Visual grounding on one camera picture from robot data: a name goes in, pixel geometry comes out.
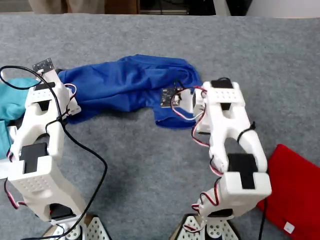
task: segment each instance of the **black cable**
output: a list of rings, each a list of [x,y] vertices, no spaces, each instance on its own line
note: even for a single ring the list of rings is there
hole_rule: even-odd
[[[228,78],[228,77],[220,77],[220,78],[217,79],[217,81],[221,81],[221,80],[230,80],[230,78]]]
[[[7,84],[8,86],[10,86],[11,88],[14,88],[14,89],[17,89],[17,90],[27,90],[29,88],[26,88],[26,87],[17,87],[17,86],[14,86],[10,83],[8,83],[7,81],[5,81],[2,76],[1,76],[1,72],[4,70],[4,69],[20,69],[20,70],[24,70],[24,71],[27,71],[33,75],[35,75],[37,78],[39,78],[44,84],[46,84],[50,90],[50,92],[52,93],[53,95],[53,98],[55,100],[55,104],[56,104],[56,107],[57,107],[57,110],[58,110],[58,116],[59,116],[59,122],[61,123],[61,126],[62,126],[62,129],[64,131],[64,133],[68,136],[68,138],[74,142],[76,145],[78,145],[80,148],[88,151],[89,153],[93,154],[94,156],[96,156],[104,165],[104,170],[103,170],[103,174],[102,174],[102,177],[97,185],[97,187],[95,188],[94,190],[94,193],[92,195],[92,197],[90,198],[87,206],[85,207],[83,213],[81,214],[81,216],[79,217],[79,219],[75,222],[75,224],[66,232],[64,232],[63,234],[60,234],[60,235],[54,235],[54,236],[42,236],[42,237],[27,237],[27,238],[22,238],[21,240],[42,240],[42,239],[56,239],[56,238],[61,238],[61,237],[64,237],[66,235],[68,235],[73,229],[75,229],[75,227],[79,224],[79,222],[82,220],[82,218],[85,216],[85,214],[87,213],[88,209],[90,208],[92,202],[94,201],[103,181],[105,180],[105,177],[106,177],[106,174],[107,174],[107,170],[108,170],[108,164],[107,162],[98,154],[96,153],[95,151],[93,151],[92,149],[88,148],[87,146],[81,144],[80,142],[78,142],[69,132],[68,130],[66,129],[66,126],[62,123],[62,113],[61,113],[61,108],[60,108],[60,105],[59,105],[59,101],[58,101],[58,98],[57,98],[57,95],[55,94],[55,92],[53,91],[52,87],[48,84],[48,82],[42,77],[40,76],[38,73],[36,73],[35,71],[27,68],[27,67],[24,67],[24,66],[16,66],[16,65],[7,65],[7,66],[3,66],[0,68],[0,79],[5,83]]]
[[[61,226],[60,224],[56,224],[58,227],[60,227],[60,228],[62,228],[63,229],[63,232],[62,232],[62,234],[64,234],[65,233],[65,228],[63,227],[63,226]]]
[[[261,240],[261,238],[262,238],[262,233],[263,233],[263,231],[264,231],[264,225],[265,225],[265,220],[266,220],[267,207],[268,207],[267,198],[265,198],[265,199],[264,199],[264,209],[263,209],[263,214],[262,214],[262,218],[261,218],[261,224],[260,224],[260,230],[259,230],[259,238],[258,238],[258,240]]]
[[[55,122],[60,122],[60,121],[62,120],[62,117],[63,117],[64,115],[68,114],[69,111],[70,111],[70,109],[67,109],[61,116],[58,116],[55,120],[48,122],[48,123],[45,125],[45,127],[44,127],[45,132],[48,133],[48,131],[47,131],[48,126],[49,126],[50,124],[55,123]]]
[[[186,87],[183,85],[183,83],[180,81],[180,80],[175,80],[173,82],[173,86],[174,86],[174,89],[177,90],[177,83],[180,85],[180,87],[182,87],[182,89],[186,89]]]
[[[250,130],[255,130],[256,129],[256,122],[253,121],[252,124],[250,125],[250,127],[248,127],[247,129],[243,130],[242,132],[240,132],[238,138],[236,139],[236,142],[239,143],[241,136],[245,133],[248,132]]]

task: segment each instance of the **black strap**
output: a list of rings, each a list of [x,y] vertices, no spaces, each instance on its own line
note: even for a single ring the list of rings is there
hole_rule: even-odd
[[[245,132],[248,132],[248,131],[250,131],[250,130],[255,130],[255,129],[256,129],[256,122],[253,121],[249,128],[247,128],[247,129],[243,130],[242,132],[240,132],[238,138],[236,139],[236,142],[239,143],[241,136],[242,136]]]

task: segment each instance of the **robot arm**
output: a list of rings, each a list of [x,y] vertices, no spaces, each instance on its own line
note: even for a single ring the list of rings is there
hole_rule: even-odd
[[[202,192],[192,208],[206,224],[228,220],[253,209],[272,192],[267,159],[259,137],[251,125],[238,83],[228,78],[204,82],[193,94],[180,95],[186,111],[198,116],[195,131],[210,134],[210,167],[221,177]],[[237,140],[245,153],[226,153],[226,138]]]
[[[60,81],[50,59],[36,64],[34,69],[51,86],[62,113],[68,110],[70,115],[81,111],[71,90]],[[41,220],[52,224],[66,218],[77,219],[86,206],[80,192],[64,178],[57,166],[64,146],[63,128],[55,121],[58,116],[56,103],[46,84],[28,90],[23,122],[10,148],[14,158],[8,177],[27,206]],[[48,144],[35,143],[43,134],[49,135]]]

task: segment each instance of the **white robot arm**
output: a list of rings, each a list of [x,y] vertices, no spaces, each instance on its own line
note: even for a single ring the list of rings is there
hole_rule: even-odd
[[[22,194],[22,203],[42,221],[52,225],[59,224],[65,231],[70,229],[66,236],[59,237],[60,240],[85,240],[87,226],[82,215],[86,212],[86,203],[75,186],[64,178],[57,165],[61,161],[64,146],[65,133],[61,121],[67,115],[79,113],[81,108],[74,98],[75,92],[72,93],[71,89],[60,81],[50,58],[35,64],[33,69],[47,84],[37,84],[28,90],[23,122],[14,136],[8,154],[13,154],[8,180]],[[62,113],[59,113],[51,91],[55,93]],[[48,144],[36,143],[43,134],[49,135]],[[7,195],[12,205],[18,208],[19,202],[16,206],[12,195]],[[94,224],[90,224],[91,228],[101,229],[96,237],[109,239],[100,220],[95,217],[93,222]],[[57,229],[52,236],[60,236],[61,233],[61,229]]]
[[[222,220],[241,216],[271,194],[267,159],[254,131],[255,124],[248,119],[238,83],[221,78],[204,82],[193,93],[182,89],[171,98],[170,106],[177,113],[173,105],[195,116],[192,136],[195,132],[210,135],[209,144],[194,137],[197,143],[209,147],[210,168],[220,177],[192,205],[201,216],[203,227],[217,226]],[[226,138],[237,140],[245,153],[227,154]],[[188,232],[199,231],[189,228]]]

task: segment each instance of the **blue cloth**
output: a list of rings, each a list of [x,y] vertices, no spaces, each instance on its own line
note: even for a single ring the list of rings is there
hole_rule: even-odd
[[[195,68],[183,59],[127,56],[114,62],[64,70],[59,78],[64,84],[77,87],[76,100],[82,111],[69,118],[71,123],[107,110],[131,112],[150,107],[155,123],[161,127],[190,128],[195,124],[177,116],[170,108],[160,107],[162,89],[172,88],[175,81],[181,81],[185,87],[202,84]]]
[[[38,81],[33,78],[14,78],[9,82],[17,87],[28,87]],[[28,90],[17,90],[4,83],[0,83],[0,159],[6,158],[11,145],[7,126],[11,120],[20,118],[25,109]]]

